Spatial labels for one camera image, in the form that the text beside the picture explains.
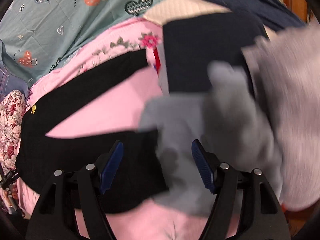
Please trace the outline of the pink floral bed sheet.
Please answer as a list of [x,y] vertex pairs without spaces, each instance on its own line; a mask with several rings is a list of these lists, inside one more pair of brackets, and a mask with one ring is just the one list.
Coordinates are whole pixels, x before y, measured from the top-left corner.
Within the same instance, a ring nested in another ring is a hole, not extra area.
[[[146,102],[161,95],[153,54],[163,32],[144,18],[104,31],[64,67],[35,83],[21,125],[16,167],[19,205],[32,213],[45,182],[109,150],[115,136],[133,138]],[[134,167],[121,162],[103,209],[118,239],[198,239],[206,217],[155,203],[164,189],[153,152]]]

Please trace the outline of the lilac grey garment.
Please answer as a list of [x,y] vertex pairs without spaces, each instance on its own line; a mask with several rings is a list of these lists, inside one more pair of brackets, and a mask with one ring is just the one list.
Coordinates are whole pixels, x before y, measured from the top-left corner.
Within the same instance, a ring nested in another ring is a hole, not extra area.
[[242,53],[283,153],[281,201],[310,207],[319,200],[319,25],[258,37]]

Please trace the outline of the cream quilted pillow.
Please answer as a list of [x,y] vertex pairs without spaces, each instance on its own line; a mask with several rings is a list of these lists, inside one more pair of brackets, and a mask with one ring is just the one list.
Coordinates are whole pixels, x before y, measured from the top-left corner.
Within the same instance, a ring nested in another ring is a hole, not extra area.
[[228,8],[203,0],[163,0],[151,7],[143,17],[157,25],[201,15],[231,12]]

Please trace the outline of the teal patterned blanket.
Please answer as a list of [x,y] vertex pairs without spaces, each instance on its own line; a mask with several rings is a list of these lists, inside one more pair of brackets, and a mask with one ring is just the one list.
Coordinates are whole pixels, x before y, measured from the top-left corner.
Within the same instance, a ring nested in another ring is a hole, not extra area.
[[1,60],[28,85],[100,33],[163,0],[13,0],[1,19]]

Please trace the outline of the navy folded garment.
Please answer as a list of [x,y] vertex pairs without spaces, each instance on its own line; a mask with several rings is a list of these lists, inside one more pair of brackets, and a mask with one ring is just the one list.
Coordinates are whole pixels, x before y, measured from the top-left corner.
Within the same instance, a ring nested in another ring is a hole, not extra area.
[[201,15],[163,25],[169,91],[208,91],[208,64],[223,61],[245,72],[252,93],[252,78],[241,50],[253,45],[258,36],[267,37],[266,30],[246,12]]

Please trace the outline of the dark blue folded jeans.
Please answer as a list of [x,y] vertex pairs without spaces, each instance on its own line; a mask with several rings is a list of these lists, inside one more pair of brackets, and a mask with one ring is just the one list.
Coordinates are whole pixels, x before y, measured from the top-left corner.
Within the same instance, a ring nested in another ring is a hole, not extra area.
[[221,5],[231,11],[245,10],[257,16],[263,25],[273,31],[293,27],[301,28],[306,24],[278,0],[204,0]]

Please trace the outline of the blue pillow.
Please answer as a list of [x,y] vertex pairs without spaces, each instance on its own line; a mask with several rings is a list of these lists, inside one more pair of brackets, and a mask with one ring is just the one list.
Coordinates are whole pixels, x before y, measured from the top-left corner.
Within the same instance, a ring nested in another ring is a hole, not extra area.
[[5,45],[3,41],[1,41],[1,101],[10,94],[13,90],[20,91],[25,99],[28,98],[29,95],[29,87],[27,83],[19,78],[14,72],[10,69],[10,67],[15,66],[16,62],[7,54],[5,49]]

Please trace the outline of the black pants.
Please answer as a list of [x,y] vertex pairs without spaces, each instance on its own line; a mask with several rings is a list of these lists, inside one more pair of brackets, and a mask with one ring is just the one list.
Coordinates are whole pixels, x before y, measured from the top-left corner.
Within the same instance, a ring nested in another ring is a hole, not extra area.
[[[145,50],[131,51],[86,71],[41,97],[22,119],[21,144],[16,158],[22,180],[40,193],[56,170],[76,172],[109,152],[119,140],[124,145],[124,155],[111,188],[103,194],[103,211],[126,212],[167,191],[155,154],[157,130],[88,133],[92,128],[110,124],[112,119],[108,114],[111,110],[121,119],[128,117],[131,103],[125,96],[110,100],[106,95],[133,74],[142,73],[147,66]],[[94,104],[93,109],[66,127],[66,131],[84,129],[87,133],[83,137],[48,136],[54,127],[90,103]]]

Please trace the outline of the red floral pillow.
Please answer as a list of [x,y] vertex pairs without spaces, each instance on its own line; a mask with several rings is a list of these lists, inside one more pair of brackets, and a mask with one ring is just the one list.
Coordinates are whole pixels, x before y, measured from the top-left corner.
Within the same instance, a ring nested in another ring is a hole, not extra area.
[[13,90],[1,102],[1,167],[4,174],[15,169],[25,108],[25,97],[19,90]]

